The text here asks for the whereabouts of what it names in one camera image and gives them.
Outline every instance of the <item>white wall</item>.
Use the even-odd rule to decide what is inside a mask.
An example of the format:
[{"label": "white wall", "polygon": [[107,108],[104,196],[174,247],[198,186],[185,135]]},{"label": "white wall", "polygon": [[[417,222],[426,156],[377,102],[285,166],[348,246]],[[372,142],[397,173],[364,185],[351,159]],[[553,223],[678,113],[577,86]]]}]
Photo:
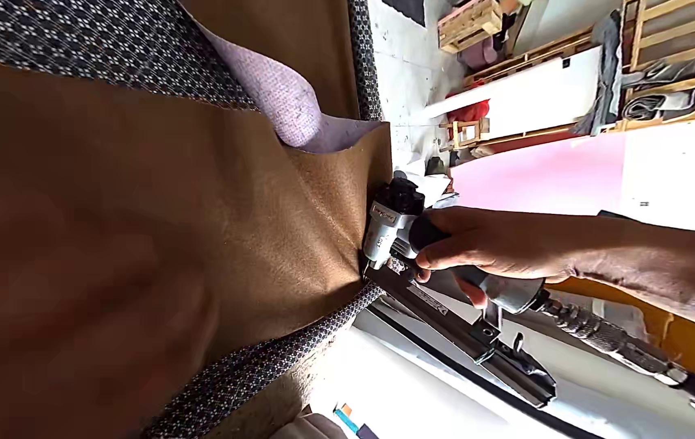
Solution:
[{"label": "white wall", "polygon": [[535,0],[515,43],[515,55],[595,24],[621,0]]},{"label": "white wall", "polygon": [[629,131],[620,213],[695,230],[695,121]]}]

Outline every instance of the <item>dark patterned fabric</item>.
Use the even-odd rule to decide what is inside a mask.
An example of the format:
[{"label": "dark patterned fabric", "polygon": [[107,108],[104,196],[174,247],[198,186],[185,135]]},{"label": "dark patterned fabric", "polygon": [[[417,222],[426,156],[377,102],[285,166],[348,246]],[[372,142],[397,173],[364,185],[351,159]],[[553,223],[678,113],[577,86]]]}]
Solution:
[{"label": "dark patterned fabric", "polygon": [[380,287],[369,283],[352,302],[312,325],[285,337],[234,351],[208,365],[174,397],[143,437],[195,439],[208,433],[346,325],[382,292]]},{"label": "dark patterned fabric", "polygon": [[0,0],[0,63],[257,110],[175,0]]},{"label": "dark patterned fabric", "polygon": [[358,92],[358,114],[361,120],[382,120],[375,50],[372,44],[372,23],[369,20],[369,6],[366,2],[367,0],[347,0],[353,45],[353,69]]}]

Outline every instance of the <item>hand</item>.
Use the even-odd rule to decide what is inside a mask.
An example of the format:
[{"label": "hand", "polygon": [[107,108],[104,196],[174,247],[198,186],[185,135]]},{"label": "hand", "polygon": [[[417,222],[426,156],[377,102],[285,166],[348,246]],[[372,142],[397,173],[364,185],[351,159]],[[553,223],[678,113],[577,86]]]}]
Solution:
[{"label": "hand", "polygon": [[[594,246],[600,225],[611,220],[465,207],[427,214],[434,225],[452,236],[420,252],[416,262],[425,269],[418,276],[420,282],[429,280],[431,269],[467,264],[499,276],[561,282],[575,274],[578,255]],[[458,283],[476,307],[485,306],[483,291],[467,282]]]}]

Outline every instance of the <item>yellow object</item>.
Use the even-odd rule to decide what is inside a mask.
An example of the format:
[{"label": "yellow object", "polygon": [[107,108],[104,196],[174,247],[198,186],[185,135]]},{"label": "yellow object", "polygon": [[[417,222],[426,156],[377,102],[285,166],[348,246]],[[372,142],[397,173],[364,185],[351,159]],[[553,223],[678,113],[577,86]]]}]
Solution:
[{"label": "yellow object", "polygon": [[645,329],[650,340],[670,355],[670,358],[695,373],[695,323],[645,303],[609,285],[571,277],[551,288],[568,293],[630,304],[643,311]]}]

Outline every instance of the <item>pneumatic staple gun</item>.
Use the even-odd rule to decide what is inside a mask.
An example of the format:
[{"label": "pneumatic staple gun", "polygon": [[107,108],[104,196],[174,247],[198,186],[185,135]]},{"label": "pneumatic staple gun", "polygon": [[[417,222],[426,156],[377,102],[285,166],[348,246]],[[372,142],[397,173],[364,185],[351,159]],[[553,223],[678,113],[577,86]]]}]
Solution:
[{"label": "pneumatic staple gun", "polygon": [[365,277],[532,405],[545,406],[556,396],[553,377],[521,349],[520,337],[512,348],[499,340],[502,309],[522,313],[548,299],[542,279],[517,280],[489,275],[473,265],[449,269],[480,287],[491,298],[483,316],[469,324],[385,266],[394,257],[415,269],[414,259],[423,247],[449,236],[423,215],[424,197],[415,191],[416,188],[411,181],[397,177],[375,197],[364,240],[364,255],[368,259]]},{"label": "pneumatic staple gun", "polygon": [[690,404],[695,408],[694,373],[672,362],[659,348],[627,334],[599,315],[550,298],[543,287],[544,279],[510,279],[487,274],[474,265],[451,267],[448,270],[453,275],[480,287],[489,298],[482,317],[469,324],[410,279],[391,270],[386,263],[392,257],[406,265],[407,270],[416,270],[414,259],[420,250],[450,236],[424,214],[424,195],[416,189],[411,181],[397,177],[375,196],[369,210],[371,220],[363,246],[368,260],[364,267],[365,278],[374,281],[537,408],[544,407],[556,397],[556,381],[521,348],[521,334],[516,337],[512,348],[499,340],[502,311],[518,314],[531,310],[553,317],[562,331],[588,346],[640,374],[687,392]]}]

